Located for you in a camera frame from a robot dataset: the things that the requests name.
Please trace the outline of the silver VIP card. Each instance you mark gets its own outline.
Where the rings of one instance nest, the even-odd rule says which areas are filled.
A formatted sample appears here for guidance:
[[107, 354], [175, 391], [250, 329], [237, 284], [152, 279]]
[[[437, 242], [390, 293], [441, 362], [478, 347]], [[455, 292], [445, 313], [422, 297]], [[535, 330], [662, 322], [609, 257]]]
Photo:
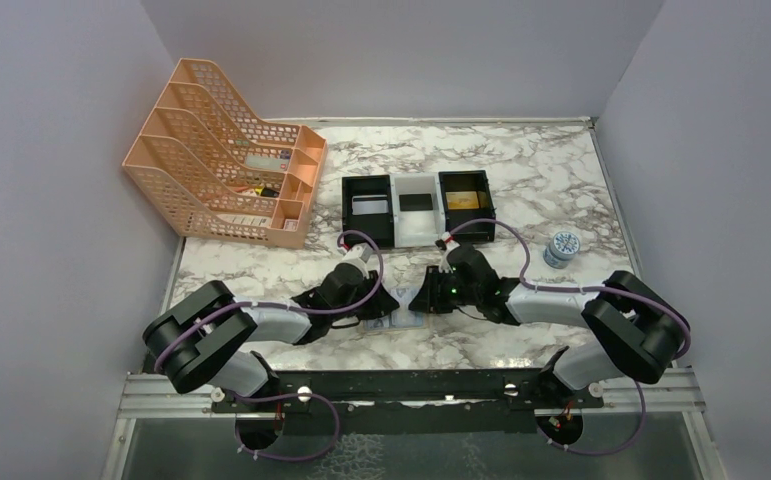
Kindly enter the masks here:
[[418, 286], [393, 287], [388, 290], [391, 297], [397, 302], [397, 311], [411, 311], [410, 304], [420, 291]]
[[358, 195], [351, 198], [353, 216], [380, 215], [390, 212], [390, 203], [386, 195]]

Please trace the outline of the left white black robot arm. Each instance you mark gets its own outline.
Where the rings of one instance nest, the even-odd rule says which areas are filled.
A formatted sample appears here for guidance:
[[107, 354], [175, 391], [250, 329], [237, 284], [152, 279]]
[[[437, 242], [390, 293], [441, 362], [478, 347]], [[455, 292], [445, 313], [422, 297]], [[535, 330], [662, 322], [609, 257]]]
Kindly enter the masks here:
[[211, 385], [259, 411], [274, 401], [278, 378], [261, 354], [242, 351], [246, 342], [306, 345], [340, 320], [375, 320], [399, 307], [378, 272], [341, 262], [285, 302], [238, 301], [223, 282], [210, 281], [153, 320], [142, 339], [155, 371], [178, 393]]

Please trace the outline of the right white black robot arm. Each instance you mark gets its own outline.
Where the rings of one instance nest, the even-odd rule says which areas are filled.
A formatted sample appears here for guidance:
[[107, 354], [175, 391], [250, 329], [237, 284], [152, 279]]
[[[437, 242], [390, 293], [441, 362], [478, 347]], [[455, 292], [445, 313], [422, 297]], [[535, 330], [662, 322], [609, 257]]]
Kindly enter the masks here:
[[534, 391], [553, 407], [603, 380], [626, 376], [655, 384], [690, 346], [688, 322], [623, 270], [595, 287], [527, 286], [498, 275], [475, 248], [458, 246], [444, 253], [440, 265], [427, 268], [409, 308], [445, 314], [463, 306], [495, 324], [552, 323], [592, 332], [592, 341], [560, 349], [540, 370]]

